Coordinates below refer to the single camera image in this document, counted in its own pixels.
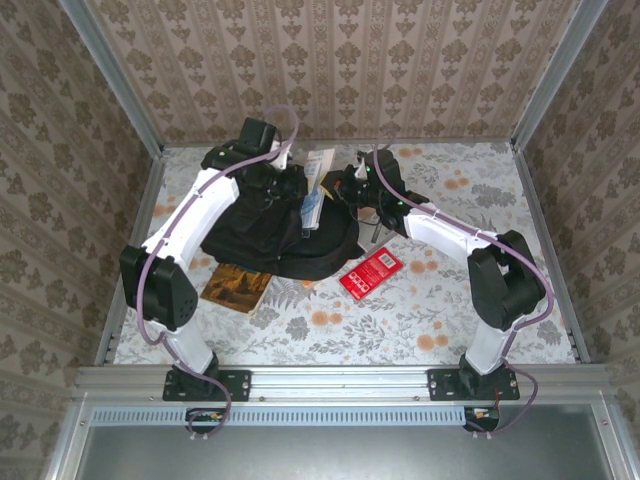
patterned wallpaper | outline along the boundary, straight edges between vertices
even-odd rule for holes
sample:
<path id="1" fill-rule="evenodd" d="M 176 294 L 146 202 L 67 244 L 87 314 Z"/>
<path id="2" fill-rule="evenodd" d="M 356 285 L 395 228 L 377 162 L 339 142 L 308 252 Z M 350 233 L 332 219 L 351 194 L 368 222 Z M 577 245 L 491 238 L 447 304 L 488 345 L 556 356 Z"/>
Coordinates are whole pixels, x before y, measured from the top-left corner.
<path id="1" fill-rule="evenodd" d="M 45 468 L 150 159 L 56 1 L 0 1 L 0 478 Z"/>
<path id="2" fill-rule="evenodd" d="M 89 0 L 165 143 L 290 103 L 301 136 L 508 137 L 578 0 Z"/>
<path id="3" fill-rule="evenodd" d="M 525 154 L 595 361 L 640 438 L 640 2 L 611 0 Z"/>

brown book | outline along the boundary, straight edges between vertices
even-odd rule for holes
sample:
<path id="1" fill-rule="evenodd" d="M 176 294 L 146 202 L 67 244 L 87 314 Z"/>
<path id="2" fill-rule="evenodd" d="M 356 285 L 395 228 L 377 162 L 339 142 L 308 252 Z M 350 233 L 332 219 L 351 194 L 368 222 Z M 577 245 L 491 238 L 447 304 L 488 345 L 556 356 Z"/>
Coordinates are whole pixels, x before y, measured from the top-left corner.
<path id="1" fill-rule="evenodd" d="M 270 281 L 269 273 L 251 273 L 234 265 L 221 263 L 213 272 L 200 298 L 253 315 L 258 310 Z"/>

book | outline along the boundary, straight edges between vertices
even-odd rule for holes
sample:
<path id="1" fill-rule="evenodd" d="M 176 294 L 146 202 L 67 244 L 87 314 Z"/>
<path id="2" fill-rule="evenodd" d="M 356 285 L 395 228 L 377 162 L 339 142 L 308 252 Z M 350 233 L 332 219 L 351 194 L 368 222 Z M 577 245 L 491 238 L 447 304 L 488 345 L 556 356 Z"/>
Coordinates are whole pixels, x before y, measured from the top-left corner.
<path id="1" fill-rule="evenodd" d="M 237 312 L 253 315 L 264 298 L 272 275 L 254 273 L 221 263 L 209 279 L 200 298 Z"/>
<path id="2" fill-rule="evenodd" d="M 309 194 L 304 198 L 300 215 L 302 216 L 303 230 L 317 230 L 320 226 L 320 213 L 324 202 L 324 190 L 320 187 L 320 181 L 331 170 L 335 148 L 326 150 L 313 150 L 307 156 L 304 165 L 304 174 L 307 177 Z"/>

metal base plate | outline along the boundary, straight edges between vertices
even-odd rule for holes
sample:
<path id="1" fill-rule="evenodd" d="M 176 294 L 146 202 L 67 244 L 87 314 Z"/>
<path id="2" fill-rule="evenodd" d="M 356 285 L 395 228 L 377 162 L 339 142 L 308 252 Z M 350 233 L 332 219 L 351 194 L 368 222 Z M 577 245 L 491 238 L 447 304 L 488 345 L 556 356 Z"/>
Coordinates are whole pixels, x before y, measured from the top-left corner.
<path id="1" fill-rule="evenodd" d="M 507 368 L 499 368 L 483 377 L 483 385 L 471 396 L 460 381 L 459 368 L 436 368 L 427 370 L 429 395 L 432 402 L 452 400 L 495 400 L 496 390 L 500 400 L 519 400 L 520 390 L 516 374 Z"/>
<path id="2" fill-rule="evenodd" d="M 170 370 L 165 377 L 162 399 L 165 402 L 224 402 L 225 397 L 213 385 L 204 391 L 189 388 L 193 377 L 180 370 Z M 222 383 L 234 402 L 248 402 L 251 392 L 251 370 L 220 370 L 218 381 Z"/>

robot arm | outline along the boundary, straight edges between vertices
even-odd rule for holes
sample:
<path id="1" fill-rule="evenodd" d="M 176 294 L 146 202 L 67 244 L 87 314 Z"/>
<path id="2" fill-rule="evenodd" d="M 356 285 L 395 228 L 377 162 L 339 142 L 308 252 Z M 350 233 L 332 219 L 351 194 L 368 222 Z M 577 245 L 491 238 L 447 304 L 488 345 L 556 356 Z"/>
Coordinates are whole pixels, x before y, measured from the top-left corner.
<path id="1" fill-rule="evenodd" d="M 378 152 L 381 174 L 403 197 L 433 214 L 410 208 L 382 185 L 372 153 L 358 153 L 360 165 L 329 172 L 322 186 L 331 198 L 350 208 L 371 207 L 385 227 L 401 235 L 428 243 L 469 269 L 473 306 L 482 320 L 460 361 L 461 382 L 471 394 L 503 364 L 503 353 L 516 324 L 533 312 L 545 296 L 533 272 L 513 256 L 485 239 L 477 229 L 441 212 L 429 199 L 405 189 L 398 162 L 388 150 Z M 524 237 L 515 231 L 504 235 L 483 232 L 535 265 Z"/>
<path id="2" fill-rule="evenodd" d="M 301 176 L 300 167 L 287 168 L 289 148 L 282 149 L 270 164 L 257 163 L 233 177 L 220 176 L 230 165 L 278 148 L 275 132 L 272 125 L 248 118 L 238 140 L 216 147 L 205 156 L 203 170 L 165 224 L 142 247 L 128 245 L 120 255 L 125 299 L 130 307 L 136 308 L 143 268 L 150 253 L 155 252 L 143 289 L 143 318 L 163 335 L 181 362 L 197 373 L 217 364 L 196 323 L 189 322 L 195 313 L 198 294 L 187 272 L 202 240 L 236 201 L 242 186 L 264 189 L 274 198 L 306 194 L 306 183 L 288 181 L 291 173 L 294 178 Z M 215 185 L 207 188 L 214 177 L 219 177 Z"/>

